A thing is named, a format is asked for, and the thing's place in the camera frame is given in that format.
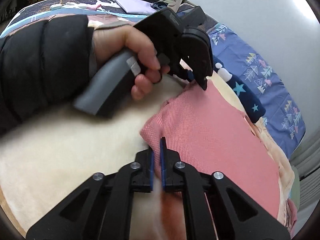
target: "bolt head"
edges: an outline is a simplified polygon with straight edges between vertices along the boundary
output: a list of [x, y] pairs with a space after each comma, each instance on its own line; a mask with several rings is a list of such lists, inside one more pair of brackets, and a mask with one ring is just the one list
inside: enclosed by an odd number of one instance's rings
[[223, 179], [224, 175], [222, 172], [220, 171], [216, 171], [213, 176], [216, 178], [216, 179]]
[[97, 172], [97, 173], [95, 173], [95, 174], [92, 176], [92, 178], [93, 178], [94, 180], [97, 180], [97, 181], [102, 180], [103, 177], [104, 177], [104, 175], [103, 175], [103, 173], [101, 173], [101, 172]]
[[141, 164], [140, 163], [137, 163], [137, 162], [133, 162], [130, 164], [130, 167], [134, 170], [136, 169], [139, 169], [141, 167]]
[[184, 162], [176, 162], [174, 166], [176, 166], [178, 169], [183, 169], [186, 164]]

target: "cream blanket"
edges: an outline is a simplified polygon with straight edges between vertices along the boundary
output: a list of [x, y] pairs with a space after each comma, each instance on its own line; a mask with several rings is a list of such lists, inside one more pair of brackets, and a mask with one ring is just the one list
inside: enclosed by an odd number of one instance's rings
[[[215, 72], [211, 80], [226, 101], [244, 111], [238, 97]], [[123, 107], [112, 119], [91, 117], [66, 105], [35, 116], [6, 134], [0, 140], [0, 204], [20, 233], [25, 236], [93, 173], [111, 174], [132, 162], [138, 151], [147, 148], [139, 135], [144, 123], [165, 100], [181, 91], [174, 79], [164, 76], [145, 100]], [[269, 155], [279, 164], [280, 192], [286, 200], [294, 178], [289, 162], [266, 135], [263, 124], [258, 128], [249, 124], [266, 140]], [[285, 217], [285, 205], [280, 205], [278, 220], [285, 224]], [[160, 220], [161, 185], [156, 180], [152, 194], [135, 194], [130, 239], [168, 239]]]

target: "pink towel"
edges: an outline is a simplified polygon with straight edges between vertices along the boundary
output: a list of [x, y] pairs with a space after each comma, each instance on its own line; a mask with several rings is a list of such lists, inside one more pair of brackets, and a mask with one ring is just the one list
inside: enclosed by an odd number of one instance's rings
[[288, 201], [287, 201], [288, 218], [287, 218], [286, 227], [290, 233], [291, 238], [294, 237], [294, 229], [296, 227], [296, 222], [298, 220], [297, 212], [298, 211], [297, 211], [297, 208], [296, 208], [294, 202], [290, 198], [288, 198]]
[[244, 113], [231, 106], [212, 82], [203, 91], [190, 84], [164, 103], [140, 132], [155, 152], [160, 177], [160, 138], [168, 149], [198, 171], [221, 171], [260, 206], [277, 218], [279, 171], [262, 142], [250, 130]]

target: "navy star-patterned cloth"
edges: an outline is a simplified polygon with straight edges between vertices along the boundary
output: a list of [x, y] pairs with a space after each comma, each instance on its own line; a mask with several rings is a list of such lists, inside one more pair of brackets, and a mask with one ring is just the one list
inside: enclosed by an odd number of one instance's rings
[[[224, 68], [223, 62], [219, 60], [216, 56], [213, 56], [213, 62], [213, 70], [225, 80], [225, 76], [222, 76], [219, 73], [219, 70]], [[232, 90], [240, 99], [251, 122], [256, 123], [260, 119], [260, 117], [262, 117], [266, 113], [266, 109], [261, 104], [259, 98], [250, 90], [250, 88], [246, 84], [242, 82], [240, 78], [230, 73], [228, 79], [228, 81], [225, 80], [226, 83], [229, 85], [229, 87], [232, 88]]]

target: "bed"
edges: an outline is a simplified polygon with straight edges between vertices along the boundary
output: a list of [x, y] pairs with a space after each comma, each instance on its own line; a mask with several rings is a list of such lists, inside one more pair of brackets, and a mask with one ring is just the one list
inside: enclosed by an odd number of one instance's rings
[[[79, 8], [49, 10], [50, 5], [60, 2], [66, 3], [67, 1], [87, 4], [100, 2], [102, 6], [101, 9], [97, 11], [88, 11]], [[188, 8], [189, 6], [188, 4], [183, 4], [180, 10]], [[145, 18], [145, 16], [125, 14], [114, 0], [46, 0], [20, 11], [1, 34], [1, 37], [25, 24], [41, 18], [52, 17], [57, 13], [81, 13], [91, 16], [113, 15], [120, 20], [130, 20], [132, 22], [137, 22]], [[279, 77], [256, 51], [242, 41], [227, 26], [219, 24], [213, 18], [208, 17], [201, 28], [207, 31], [211, 37], [213, 54], [224, 62], [225, 67], [230, 72], [240, 77], [251, 90], [254, 91], [266, 108], [266, 115], [259, 120], [256, 127], [259, 127], [265, 139], [276, 147], [276, 144], [272, 143], [274, 140], [289, 158], [300, 143], [305, 133], [305, 126], [297, 105]], [[243, 107], [241, 108], [241, 104], [239, 104], [239, 100], [237, 101], [238, 98], [236, 95], [219, 79], [217, 74], [214, 73], [212, 80], [219, 92], [223, 94], [225, 100], [240, 111], [243, 111]], [[133, 115], [135, 117], [138, 116], [138, 118], [134, 118], [134, 122], [130, 119], [129, 129], [133, 131], [134, 136], [127, 138], [127, 140], [131, 142], [128, 144], [127, 149], [130, 149], [131, 155], [99, 156], [98, 154], [98, 156], [90, 155], [89, 158], [85, 156], [86, 151], [92, 152], [94, 149], [94, 151], [98, 153], [106, 150], [106, 148], [98, 143], [99, 140], [105, 140], [106, 127], [103, 126], [103, 121], [93, 120], [83, 114], [75, 114], [68, 106], [53, 109], [46, 115], [35, 117], [26, 125], [23, 125], [2, 139], [0, 143], [2, 147], [1, 152], [5, 154], [0, 156], [1, 206], [22, 235], [25, 235], [25, 232], [33, 223], [56, 205], [74, 187], [87, 179], [88, 176], [97, 171], [102, 171], [106, 174], [116, 172], [122, 165], [132, 161], [136, 152], [145, 149], [146, 144], [139, 137], [137, 131], [141, 129], [143, 123], [157, 111], [164, 100], [177, 95], [182, 90], [180, 86], [170, 79], [165, 82], [165, 85], [159, 85], [157, 89], [157, 96], [153, 97], [152, 103], [146, 104], [144, 101], [136, 106], [131, 106], [130, 113], [126, 113], [124, 110], [119, 114], [119, 116], [121, 116], [121, 114], [129, 114], [131, 117]], [[118, 118], [116, 122], [108, 124], [108, 132], [126, 127], [126, 122], [121, 122], [120, 119], [121, 118]], [[68, 134], [72, 133], [75, 133], [76, 136], [69, 137]], [[42, 134], [40, 141], [37, 139], [39, 134]], [[81, 141], [82, 155], [77, 155], [75, 149], [68, 147], [67, 140], [74, 140], [73, 145]], [[10, 165], [12, 166], [14, 163], [15, 165], [17, 164], [14, 160], [17, 156], [10, 154], [13, 143], [17, 145], [14, 147], [14, 152], [19, 153], [20, 158], [24, 161], [19, 162], [19, 165], [15, 166], [15, 179], [4, 181], [4, 178], [8, 178]], [[114, 152], [118, 152], [121, 149], [119, 146], [115, 145], [115, 147], [118, 148], [113, 149]], [[70, 152], [70, 155], [65, 159], [66, 151]], [[37, 156], [38, 161], [36, 162], [32, 160], [34, 154]], [[277, 159], [277, 163], [281, 164], [284, 171], [286, 171], [285, 174], [290, 177], [291, 168], [289, 169], [288, 167], [288, 159], [285, 158], [284, 160], [281, 154], [277, 156], [278, 157], [272, 156], [272, 158], [274, 160]], [[50, 165], [50, 162], [47, 162], [47, 158], [50, 158], [52, 164], [55, 164], [55, 166]], [[83, 169], [81, 163], [86, 163], [84, 166], [86, 167], [85, 169]], [[28, 170], [28, 176], [22, 176], [20, 171], [23, 170]], [[49, 172], [50, 176], [42, 176], [42, 174], [45, 174], [47, 171], [51, 171]], [[288, 182], [292, 180], [292, 178], [282, 179], [283, 183], [284, 181]], [[39, 190], [39, 185], [46, 185], [46, 188]], [[27, 205], [21, 201], [21, 194], [28, 194], [29, 203]]]

